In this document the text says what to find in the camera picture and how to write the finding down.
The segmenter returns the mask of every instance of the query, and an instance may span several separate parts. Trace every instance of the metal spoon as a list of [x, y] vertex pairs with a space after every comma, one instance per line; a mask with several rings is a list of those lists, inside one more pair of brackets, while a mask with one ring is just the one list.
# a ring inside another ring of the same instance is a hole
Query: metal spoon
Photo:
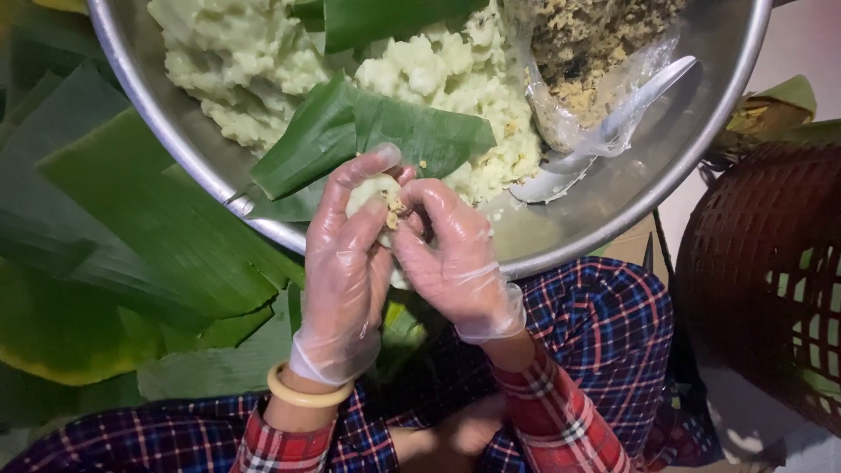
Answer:
[[[608, 141], [615, 136], [620, 126], [628, 120], [634, 110], [646, 109], [697, 62], [694, 56], [684, 56], [666, 66], [607, 115], [601, 124], [590, 132], [594, 134], [591, 139]], [[537, 176], [526, 178], [522, 184], [511, 186], [511, 194], [521, 202], [549, 203], [564, 196], [567, 189], [584, 177], [587, 169], [597, 158], [587, 151], [572, 151], [564, 155], [554, 150], [544, 153], [544, 157], [548, 162], [541, 164], [541, 170]]]

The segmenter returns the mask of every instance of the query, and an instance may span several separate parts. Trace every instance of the bangle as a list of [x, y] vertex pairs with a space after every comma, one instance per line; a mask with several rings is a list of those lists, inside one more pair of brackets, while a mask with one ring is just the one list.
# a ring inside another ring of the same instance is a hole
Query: bangle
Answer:
[[275, 364], [268, 371], [268, 377], [266, 378], [268, 389], [281, 401], [298, 407], [333, 407], [342, 404], [353, 392], [353, 381], [345, 383], [338, 391], [329, 394], [304, 394], [303, 392], [293, 391], [278, 379], [278, 375], [286, 368], [287, 363], [288, 361], [282, 361]]

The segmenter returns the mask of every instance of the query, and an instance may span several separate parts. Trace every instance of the clear glove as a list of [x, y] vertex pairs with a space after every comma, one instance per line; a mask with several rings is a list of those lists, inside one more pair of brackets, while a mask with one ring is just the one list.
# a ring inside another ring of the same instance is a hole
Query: clear glove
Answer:
[[522, 291], [500, 271], [488, 219], [438, 179], [411, 181], [400, 198], [410, 210], [423, 207], [437, 240], [430, 247], [410, 221], [401, 221], [392, 237], [392, 251], [418, 294], [453, 322], [465, 343], [522, 331]]
[[399, 167], [397, 146], [378, 146], [345, 162], [328, 179], [307, 230], [303, 321], [293, 337], [289, 368], [327, 385], [355, 379], [377, 358], [381, 311], [394, 265], [380, 246], [388, 206], [373, 197], [355, 215], [345, 215], [351, 191], [378, 173], [412, 178]]

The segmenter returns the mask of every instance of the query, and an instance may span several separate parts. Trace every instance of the shirt sleeve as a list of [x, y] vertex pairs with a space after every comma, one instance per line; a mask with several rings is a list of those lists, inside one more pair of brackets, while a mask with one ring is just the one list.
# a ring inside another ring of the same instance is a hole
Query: shirt sleeve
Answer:
[[520, 373], [491, 369], [534, 471], [634, 471], [593, 401], [543, 350]]
[[258, 402], [248, 418], [246, 433], [230, 472], [324, 471], [336, 421], [314, 432], [282, 432], [263, 421], [267, 405], [268, 399]]

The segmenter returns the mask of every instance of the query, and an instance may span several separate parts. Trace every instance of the person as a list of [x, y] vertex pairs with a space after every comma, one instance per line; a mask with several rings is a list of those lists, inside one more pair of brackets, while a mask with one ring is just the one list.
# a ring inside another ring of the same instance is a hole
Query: person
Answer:
[[[307, 232], [302, 326], [270, 392], [83, 417], [3, 473], [656, 470], [663, 449], [647, 440], [673, 331], [664, 286], [592, 257], [513, 284], [488, 220], [400, 160], [387, 144], [330, 175]], [[398, 179], [410, 211], [390, 249], [377, 243], [383, 199], [344, 211], [377, 173]], [[363, 374], [380, 349], [395, 259], [451, 323], [375, 385]]]

